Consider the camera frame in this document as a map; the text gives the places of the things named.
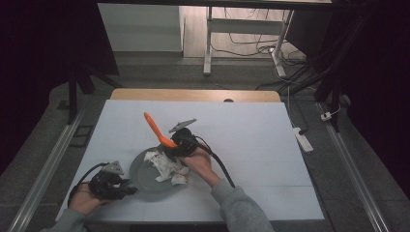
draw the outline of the aluminum rail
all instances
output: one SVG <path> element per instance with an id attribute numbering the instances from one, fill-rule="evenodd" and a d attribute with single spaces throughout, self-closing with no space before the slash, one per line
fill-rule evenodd
<path id="1" fill-rule="evenodd" d="M 60 137 L 57 140 L 57 143 L 54 145 L 54 148 L 48 156 L 42 171 L 18 210 L 18 213 L 16 214 L 15 219 L 8 230 L 9 232 L 25 231 L 27 228 L 31 218 L 39 206 L 40 201 L 42 200 L 45 190 L 47 189 L 47 186 L 50 183 L 58 164 L 60 163 L 61 158 L 70 144 L 70 140 L 84 115 L 87 104 L 88 97 L 84 97 L 83 105 L 77 116 L 73 119 L 72 124 L 64 127 Z"/>
<path id="2" fill-rule="evenodd" d="M 322 114 L 323 111 L 321 110 L 320 104 L 316 103 L 318 111 Z M 383 218 L 382 213 L 380 212 L 379 207 L 377 206 L 376 201 L 374 200 L 373 195 L 371 194 L 370 190 L 368 189 L 365 180 L 363 179 L 356 163 L 352 159 L 350 152 L 343 141 L 340 132 L 336 132 L 333 126 L 327 122 L 326 123 L 327 130 L 329 132 L 330 137 L 332 138 L 337 152 L 340 155 L 341 161 L 344 164 L 344 167 L 349 175 L 356 192 L 358 193 L 360 199 L 362 200 L 365 210 L 367 212 L 368 218 L 373 225 L 374 231 L 376 232 L 389 232 L 389 227 Z"/>

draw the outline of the human arm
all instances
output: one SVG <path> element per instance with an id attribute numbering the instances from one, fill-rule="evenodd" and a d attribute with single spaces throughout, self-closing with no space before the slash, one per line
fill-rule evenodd
<path id="1" fill-rule="evenodd" d="M 43 229 L 42 232 L 85 232 L 84 220 L 99 208 L 101 204 L 109 202 L 95 197 L 88 184 L 82 184 L 58 221 L 52 228 Z"/>
<path id="2" fill-rule="evenodd" d="M 208 153 L 197 148 L 180 160 L 212 188 L 211 194 L 220 204 L 220 215 L 230 232 L 274 231 L 263 210 L 241 187 L 231 187 L 212 170 Z"/>

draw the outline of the gray sweater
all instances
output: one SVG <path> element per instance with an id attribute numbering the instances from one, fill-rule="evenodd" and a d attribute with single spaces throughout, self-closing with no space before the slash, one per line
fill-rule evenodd
<path id="1" fill-rule="evenodd" d="M 233 188 L 221 180 L 212 188 L 211 194 L 220 203 L 220 215 L 230 232 L 274 231 L 265 213 L 242 188 Z M 52 228 L 42 232 L 85 232 L 84 220 L 84 215 L 66 209 Z"/>

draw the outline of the orange handle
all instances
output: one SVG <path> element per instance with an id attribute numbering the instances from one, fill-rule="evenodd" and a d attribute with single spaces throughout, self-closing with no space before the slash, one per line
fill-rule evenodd
<path id="1" fill-rule="evenodd" d="M 169 138 L 164 137 L 161 132 L 160 129 L 158 129 L 157 124 L 155 124 L 154 120 L 151 118 L 150 114 L 147 112 L 144 112 L 144 117 L 145 120 L 147 120 L 148 125 L 150 125 L 151 129 L 153 130 L 154 134 L 157 136 L 158 140 L 160 141 L 160 143 L 168 148 L 176 148 L 177 145 Z"/>

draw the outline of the metal frame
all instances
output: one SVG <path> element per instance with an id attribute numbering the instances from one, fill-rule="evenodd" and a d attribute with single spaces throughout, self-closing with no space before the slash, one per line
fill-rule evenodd
<path id="1" fill-rule="evenodd" d="M 77 116 L 73 119 L 73 123 L 64 127 L 60 137 L 57 140 L 57 143 L 54 145 L 54 148 L 48 156 L 42 171 L 33 186 L 30 188 L 30 191 L 24 199 L 24 202 L 21 204 L 18 213 L 15 215 L 15 219 L 9 227 L 9 232 L 25 231 L 27 228 L 31 218 L 39 206 L 40 201 L 42 200 L 45 190 L 47 189 L 58 164 L 60 163 L 61 158 L 69 146 L 70 140 L 72 139 L 73 134 L 75 133 L 75 130 L 84 115 L 87 105 L 88 97 L 84 97 L 81 109 L 79 110 Z"/>
<path id="2" fill-rule="evenodd" d="M 257 8 L 277 10 L 301 11 L 336 11 L 349 7 L 351 10 L 366 7 L 371 0 L 347 3 L 346 1 L 278 1 L 278 0 L 97 0 L 98 3 L 140 4 L 164 6 L 196 6 L 196 7 L 228 7 L 228 8 Z"/>
<path id="3" fill-rule="evenodd" d="M 212 33 L 237 33 L 237 34 L 261 34 L 261 35 L 276 35 L 278 42 L 275 50 L 272 52 L 275 69 L 278 71 L 279 77 L 285 77 L 283 66 L 278 57 L 281 45 L 284 40 L 289 21 L 292 16 L 291 11 L 284 21 L 263 21 L 263 20 L 243 20 L 231 18 L 212 18 L 212 7 L 207 11 L 207 37 L 204 58 L 204 75 L 211 74 L 211 59 L 212 47 L 211 38 Z"/>
<path id="4" fill-rule="evenodd" d="M 321 110 L 320 103 L 316 103 L 319 113 L 323 113 Z M 349 149 L 343 141 L 341 134 L 335 130 L 331 123 L 326 123 L 326 128 L 332 141 L 337 148 L 337 152 L 340 155 L 340 159 L 346 168 L 347 174 L 352 181 L 352 184 L 362 200 L 365 210 L 367 212 L 370 223 L 373 225 L 374 231 L 376 232 L 389 232 L 389 226 L 386 223 L 373 195 L 368 189 L 365 180 L 363 179 L 359 168 L 356 166 L 352 156 L 350 155 Z"/>

